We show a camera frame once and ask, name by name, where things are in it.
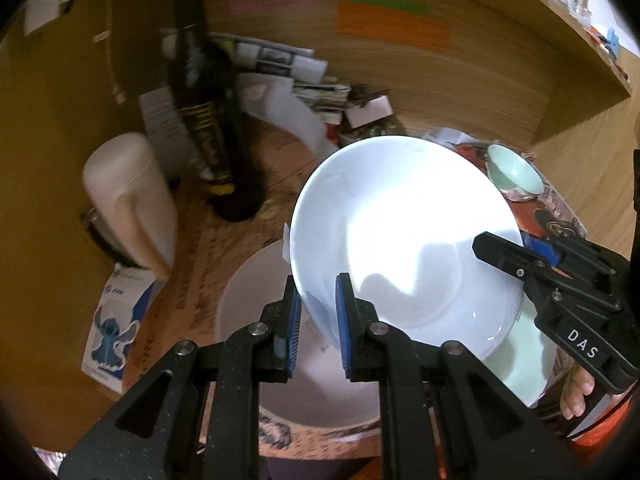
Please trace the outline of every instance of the wine bottle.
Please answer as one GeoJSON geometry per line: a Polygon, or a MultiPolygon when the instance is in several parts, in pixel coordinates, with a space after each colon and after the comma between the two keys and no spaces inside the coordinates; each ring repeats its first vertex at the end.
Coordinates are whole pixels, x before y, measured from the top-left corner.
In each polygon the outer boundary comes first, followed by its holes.
{"type": "Polygon", "coordinates": [[[210,203],[223,219],[255,215],[264,199],[236,91],[236,69],[229,54],[208,37],[202,0],[174,0],[178,27],[168,82],[182,120],[206,165],[210,203]]]}

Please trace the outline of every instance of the screw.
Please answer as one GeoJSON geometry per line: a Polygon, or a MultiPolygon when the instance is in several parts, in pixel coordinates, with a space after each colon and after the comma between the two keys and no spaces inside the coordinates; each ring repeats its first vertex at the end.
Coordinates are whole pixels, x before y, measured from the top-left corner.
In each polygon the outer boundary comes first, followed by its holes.
{"type": "Polygon", "coordinates": [[[389,325],[382,321],[375,321],[369,325],[369,330],[373,335],[385,335],[389,332],[389,325]]]}
{"type": "Polygon", "coordinates": [[[458,341],[447,341],[444,343],[444,349],[447,351],[447,354],[450,355],[460,355],[465,351],[465,347],[458,341]]]}
{"type": "Polygon", "coordinates": [[[178,355],[188,355],[193,352],[193,343],[191,341],[179,341],[175,344],[174,350],[178,355]]]}
{"type": "Polygon", "coordinates": [[[249,325],[249,334],[251,335],[263,335],[268,331],[269,327],[261,321],[256,321],[255,323],[251,323],[251,325],[249,325]]]}

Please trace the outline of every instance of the stitch cartoon character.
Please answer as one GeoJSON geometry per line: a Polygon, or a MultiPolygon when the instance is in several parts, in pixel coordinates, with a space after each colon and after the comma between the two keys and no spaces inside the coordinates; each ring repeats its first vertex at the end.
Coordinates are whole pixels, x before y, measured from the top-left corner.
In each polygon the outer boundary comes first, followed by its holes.
{"type": "Polygon", "coordinates": [[[94,325],[102,339],[100,346],[91,352],[91,358],[98,363],[100,368],[107,371],[122,370],[126,362],[124,348],[136,338],[140,322],[133,321],[122,332],[115,316],[109,316],[102,320],[102,306],[100,305],[94,314],[94,325]]]}

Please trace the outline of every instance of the mint green bowl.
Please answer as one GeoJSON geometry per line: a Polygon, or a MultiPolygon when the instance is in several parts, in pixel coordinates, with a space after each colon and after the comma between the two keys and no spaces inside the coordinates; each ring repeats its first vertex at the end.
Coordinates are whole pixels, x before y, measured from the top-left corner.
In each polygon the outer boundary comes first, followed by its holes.
{"type": "Polygon", "coordinates": [[[516,152],[492,144],[486,154],[487,176],[509,200],[531,200],[545,189],[536,170],[516,152]]]}

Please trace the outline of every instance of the orange sticky note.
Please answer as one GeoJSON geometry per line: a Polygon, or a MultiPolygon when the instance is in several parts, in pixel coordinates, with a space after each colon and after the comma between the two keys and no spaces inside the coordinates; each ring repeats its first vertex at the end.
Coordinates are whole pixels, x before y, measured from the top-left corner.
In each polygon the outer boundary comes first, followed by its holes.
{"type": "Polygon", "coordinates": [[[451,38],[449,26],[437,18],[346,0],[338,1],[336,30],[427,50],[444,50],[451,38]]]}

